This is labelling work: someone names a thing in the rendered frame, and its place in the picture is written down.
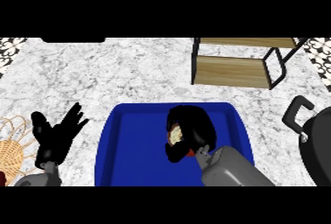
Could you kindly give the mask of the cupcake with red wrapper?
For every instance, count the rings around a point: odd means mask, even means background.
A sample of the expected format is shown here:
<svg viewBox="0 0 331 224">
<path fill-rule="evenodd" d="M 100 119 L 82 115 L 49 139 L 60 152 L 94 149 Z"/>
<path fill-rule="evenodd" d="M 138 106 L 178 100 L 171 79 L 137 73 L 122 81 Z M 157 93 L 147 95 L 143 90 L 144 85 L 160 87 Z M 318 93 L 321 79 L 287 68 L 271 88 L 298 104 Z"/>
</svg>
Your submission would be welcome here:
<svg viewBox="0 0 331 224">
<path fill-rule="evenodd" d="M 168 150 L 171 152 L 171 155 L 178 158 L 194 155 L 193 146 L 184 139 L 182 127 L 178 123 L 172 125 L 169 131 Z"/>
</svg>

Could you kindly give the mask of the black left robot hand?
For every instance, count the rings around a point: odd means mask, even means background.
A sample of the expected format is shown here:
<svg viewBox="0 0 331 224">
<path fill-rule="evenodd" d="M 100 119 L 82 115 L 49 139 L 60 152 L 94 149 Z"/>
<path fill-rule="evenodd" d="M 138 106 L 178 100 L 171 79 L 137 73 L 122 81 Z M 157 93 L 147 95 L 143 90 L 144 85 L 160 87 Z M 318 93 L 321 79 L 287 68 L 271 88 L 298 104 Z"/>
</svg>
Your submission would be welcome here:
<svg viewBox="0 0 331 224">
<path fill-rule="evenodd" d="M 51 126 L 42 112 L 36 111 L 32 114 L 33 134 L 39 142 L 36 155 L 36 167 L 39 169 L 45 169 L 48 162 L 61 165 L 66 161 L 75 138 L 89 123 L 89 119 L 82 120 L 85 113 L 80 110 L 82 106 L 76 103 L 63 122 L 55 126 Z"/>
</svg>

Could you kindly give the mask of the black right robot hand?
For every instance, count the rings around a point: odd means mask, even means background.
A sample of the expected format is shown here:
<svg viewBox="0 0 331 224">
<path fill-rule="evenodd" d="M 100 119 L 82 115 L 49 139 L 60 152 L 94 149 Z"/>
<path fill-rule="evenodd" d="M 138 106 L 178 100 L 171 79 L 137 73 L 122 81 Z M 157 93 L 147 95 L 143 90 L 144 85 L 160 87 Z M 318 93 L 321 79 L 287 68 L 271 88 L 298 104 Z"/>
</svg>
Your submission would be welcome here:
<svg viewBox="0 0 331 224">
<path fill-rule="evenodd" d="M 169 131 L 172 125 L 178 123 L 181 125 L 184 139 L 191 144 L 194 155 L 202 147 L 211 146 L 209 151 L 216 148 L 216 129 L 213 126 L 212 118 L 199 106 L 181 105 L 171 109 L 168 115 L 168 142 L 169 142 Z M 166 144 L 166 155 L 172 163 L 179 163 L 185 157 L 174 157 Z"/>
</svg>

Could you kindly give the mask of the blue tray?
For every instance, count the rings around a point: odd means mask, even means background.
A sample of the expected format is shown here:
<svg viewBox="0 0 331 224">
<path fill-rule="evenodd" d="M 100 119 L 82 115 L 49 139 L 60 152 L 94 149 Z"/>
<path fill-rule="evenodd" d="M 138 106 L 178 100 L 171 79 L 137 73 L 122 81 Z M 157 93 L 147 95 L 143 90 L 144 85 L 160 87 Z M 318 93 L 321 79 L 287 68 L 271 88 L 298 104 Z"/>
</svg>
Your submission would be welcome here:
<svg viewBox="0 0 331 224">
<path fill-rule="evenodd" d="M 172 163 L 166 155 L 168 115 L 179 105 L 205 109 L 216 129 L 216 146 L 233 146 L 255 165 L 244 122 L 231 103 L 122 103 L 101 134 L 95 186 L 203 186 L 196 157 Z"/>
</svg>

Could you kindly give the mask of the black appliance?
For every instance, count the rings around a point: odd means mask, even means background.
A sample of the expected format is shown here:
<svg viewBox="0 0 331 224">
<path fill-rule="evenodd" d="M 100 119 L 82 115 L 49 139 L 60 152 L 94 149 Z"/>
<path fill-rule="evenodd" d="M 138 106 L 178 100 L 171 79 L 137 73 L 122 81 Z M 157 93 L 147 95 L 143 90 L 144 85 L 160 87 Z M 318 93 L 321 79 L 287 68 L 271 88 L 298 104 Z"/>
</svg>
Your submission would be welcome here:
<svg viewBox="0 0 331 224">
<path fill-rule="evenodd" d="M 104 43 L 107 38 L 42 38 L 48 43 Z"/>
</svg>

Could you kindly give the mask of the wooden tiered shelf black frame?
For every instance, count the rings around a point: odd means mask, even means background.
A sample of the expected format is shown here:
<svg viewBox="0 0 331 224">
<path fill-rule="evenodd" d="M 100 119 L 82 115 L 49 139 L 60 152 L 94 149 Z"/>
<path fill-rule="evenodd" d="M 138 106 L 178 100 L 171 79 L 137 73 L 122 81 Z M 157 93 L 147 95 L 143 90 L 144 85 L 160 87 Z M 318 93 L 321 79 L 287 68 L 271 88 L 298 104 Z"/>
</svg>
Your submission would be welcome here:
<svg viewBox="0 0 331 224">
<path fill-rule="evenodd" d="M 268 88 L 273 90 L 286 79 L 286 63 L 310 38 L 196 38 L 191 53 L 191 84 L 230 86 L 242 88 Z M 268 47 L 261 59 L 224 56 L 202 56 L 202 44 L 224 46 Z M 273 80 L 267 60 L 276 53 L 281 75 Z"/>
</svg>

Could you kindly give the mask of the wicker basket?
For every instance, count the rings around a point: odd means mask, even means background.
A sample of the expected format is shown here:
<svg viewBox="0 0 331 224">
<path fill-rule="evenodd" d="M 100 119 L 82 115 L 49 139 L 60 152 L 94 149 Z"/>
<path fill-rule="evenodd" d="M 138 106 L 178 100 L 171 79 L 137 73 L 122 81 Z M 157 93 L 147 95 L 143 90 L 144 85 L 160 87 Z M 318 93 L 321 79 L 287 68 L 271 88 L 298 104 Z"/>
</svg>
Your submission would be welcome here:
<svg viewBox="0 0 331 224">
<path fill-rule="evenodd" d="M 24 161 L 35 158 L 38 154 L 27 155 L 27 147 L 38 141 L 26 137 L 33 134 L 33 123 L 21 115 L 11 118 L 0 117 L 0 172 L 5 174 L 5 185 L 10 186 L 18 176 L 33 172 L 23 171 Z"/>
</svg>

